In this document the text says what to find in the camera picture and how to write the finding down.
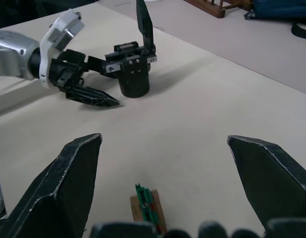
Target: blue bag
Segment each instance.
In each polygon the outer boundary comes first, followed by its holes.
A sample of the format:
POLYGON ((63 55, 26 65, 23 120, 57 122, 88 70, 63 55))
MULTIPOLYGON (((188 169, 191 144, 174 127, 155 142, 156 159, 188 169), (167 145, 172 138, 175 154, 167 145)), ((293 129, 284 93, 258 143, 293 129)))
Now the blue bag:
POLYGON ((254 9, 245 15, 246 19, 290 18, 294 20, 292 33, 306 39, 306 0, 253 0, 254 9))

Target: table surface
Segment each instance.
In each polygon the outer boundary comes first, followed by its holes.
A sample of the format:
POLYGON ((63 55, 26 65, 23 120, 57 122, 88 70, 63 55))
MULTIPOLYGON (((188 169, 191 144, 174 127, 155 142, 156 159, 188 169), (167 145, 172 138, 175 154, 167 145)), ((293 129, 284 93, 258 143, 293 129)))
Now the table surface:
MULTIPOLYGON (((86 27, 71 49, 103 58, 113 45, 142 42, 137 22, 128 17, 98 4, 79 11, 86 27)), ((9 29, 40 40, 58 15, 9 29)), ((201 222, 217 220, 229 232, 262 234, 226 139, 237 134, 277 143, 306 168, 306 94, 157 29, 154 40, 158 62, 142 98, 125 98, 116 80, 90 73, 87 84, 123 107, 90 107, 53 91, 0 116, 0 182, 8 213, 66 143, 100 132, 84 237, 96 222, 132 221, 136 183, 158 189, 168 228, 195 237, 201 222)))

